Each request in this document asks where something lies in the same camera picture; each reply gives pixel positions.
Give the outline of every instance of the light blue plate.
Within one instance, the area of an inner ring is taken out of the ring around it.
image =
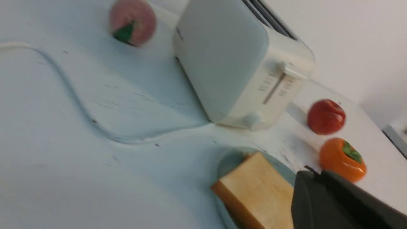
[[[259,152],[259,150],[250,147],[238,147],[225,150],[218,160],[215,168],[214,182],[219,180],[224,175],[228,174],[238,165],[240,165],[246,154]],[[280,173],[280,175],[294,187],[295,173],[287,166],[275,159],[268,153],[261,152],[268,162]],[[245,227],[237,220],[233,219],[226,209],[223,202],[215,195],[215,204],[227,229],[245,229]]]

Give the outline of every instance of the toast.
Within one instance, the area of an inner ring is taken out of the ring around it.
[[[293,229],[293,187],[257,152],[211,187],[249,229]]]

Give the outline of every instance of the white cord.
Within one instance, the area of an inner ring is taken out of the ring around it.
[[[146,137],[146,138],[140,138],[137,136],[123,136],[123,135],[115,134],[115,133],[107,130],[103,126],[101,126],[97,121],[95,121],[95,119],[92,117],[92,115],[88,112],[88,110],[85,108],[85,106],[79,99],[78,94],[76,93],[75,89],[73,88],[72,83],[69,81],[69,78],[66,76],[65,72],[44,49],[34,47],[34,46],[32,46],[28,43],[24,43],[24,42],[0,42],[0,50],[7,49],[7,48],[28,48],[28,49],[37,51],[42,56],[44,56],[47,59],[47,61],[49,61],[51,63],[51,65],[58,72],[58,74],[61,76],[62,81],[64,82],[65,86],[67,87],[69,93],[72,95],[72,98],[75,101],[75,103],[77,104],[77,106],[79,107],[79,110],[84,114],[86,120],[96,130],[98,130],[103,136],[105,136],[106,138],[108,138],[112,141],[123,143],[123,144],[129,144],[129,145],[143,145],[143,144],[157,142],[157,141],[167,138],[169,136],[180,135],[182,133],[186,133],[191,130],[198,130],[198,129],[202,129],[204,127],[214,125],[213,123],[207,123],[202,126],[182,128],[179,130],[173,130],[173,131],[169,131],[169,132],[166,132],[166,133],[163,133],[160,135],[156,135],[153,137]]]

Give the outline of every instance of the white toaster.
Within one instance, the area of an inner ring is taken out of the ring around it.
[[[191,0],[173,46],[208,118],[250,130],[277,121],[315,64],[261,0]]]

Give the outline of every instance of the table surface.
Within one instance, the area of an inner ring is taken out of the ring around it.
[[[0,40],[46,49],[110,131],[145,137],[207,123],[173,58],[177,16],[154,6],[157,32],[134,48],[108,34],[111,3],[4,0]],[[267,131],[208,126],[129,146],[92,130],[39,54],[3,50],[0,72],[2,228],[223,228],[209,189],[219,152],[250,146],[297,171],[304,164],[318,168],[319,147],[336,136],[365,159],[368,172],[358,185],[407,214],[407,160],[358,105],[312,82]],[[340,102],[348,116],[332,136],[318,136],[305,124],[307,109],[321,98]]]

